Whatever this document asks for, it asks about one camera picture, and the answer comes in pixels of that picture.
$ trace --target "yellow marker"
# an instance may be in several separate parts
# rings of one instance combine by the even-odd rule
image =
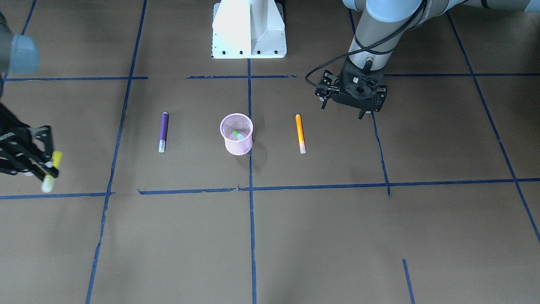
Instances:
[[[300,153],[306,153],[306,143],[303,140],[303,128],[302,128],[302,117],[300,114],[296,115],[296,130],[298,132],[298,144],[300,145]]]
[[[55,168],[58,168],[60,165],[60,161],[62,161],[62,152],[60,151],[54,151],[52,153],[52,166]],[[43,179],[43,183],[41,184],[41,191],[43,193],[49,193],[52,191],[52,186],[55,184],[55,178],[52,177],[50,174],[45,175],[45,178]]]

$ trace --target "green marker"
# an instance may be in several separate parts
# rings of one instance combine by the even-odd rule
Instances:
[[[243,140],[244,140],[244,136],[243,136],[242,134],[240,134],[240,132],[238,132],[238,131],[236,131],[236,130],[233,131],[233,135],[234,135],[234,137],[236,137],[237,140],[239,140],[239,141],[243,141]]]

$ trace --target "cable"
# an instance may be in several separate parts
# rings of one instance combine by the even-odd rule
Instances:
[[[426,7],[426,4],[427,4],[427,0],[422,0],[422,3],[420,3],[420,6],[416,9],[416,11],[413,13],[413,15],[407,20],[407,22],[405,22],[405,24],[403,24],[402,26],[400,26],[397,30],[395,30],[392,34],[388,35],[386,38],[382,39],[382,40],[379,40],[377,42],[375,42],[374,44],[368,46],[368,47],[365,47],[365,48],[359,48],[355,51],[352,51],[352,52],[348,52],[346,54],[343,54],[341,56],[338,56],[326,63],[323,63],[321,64],[320,66],[316,67],[315,69],[311,70],[309,73],[306,74],[306,77],[304,77],[304,79],[306,80],[307,83],[309,83],[310,85],[314,86],[314,87],[317,87],[317,84],[312,82],[311,80],[309,80],[309,76],[311,76],[311,74],[315,73],[316,71],[326,67],[327,65],[330,65],[332,63],[334,63],[335,61],[338,61],[342,58],[345,58],[347,56],[350,56],[350,55],[354,55],[354,54],[358,54],[360,52],[363,52],[363,51],[367,51],[367,50],[370,50],[370,49],[373,49],[373,48],[376,48],[378,47],[379,45],[385,43],[386,41],[394,38],[395,36],[399,35],[401,32],[403,32],[412,22],[413,20],[418,16],[418,14],[420,13],[420,11],[422,9],[425,9]]]

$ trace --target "purple marker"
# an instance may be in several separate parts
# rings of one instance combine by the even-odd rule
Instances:
[[[159,132],[159,152],[165,152],[165,141],[167,141],[168,113],[163,112],[161,116],[161,131]]]

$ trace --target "pen holder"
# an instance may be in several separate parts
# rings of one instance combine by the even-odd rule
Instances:
[[[225,148],[231,154],[244,155],[251,150],[253,122],[246,115],[240,113],[227,115],[221,121],[219,129],[225,140]]]

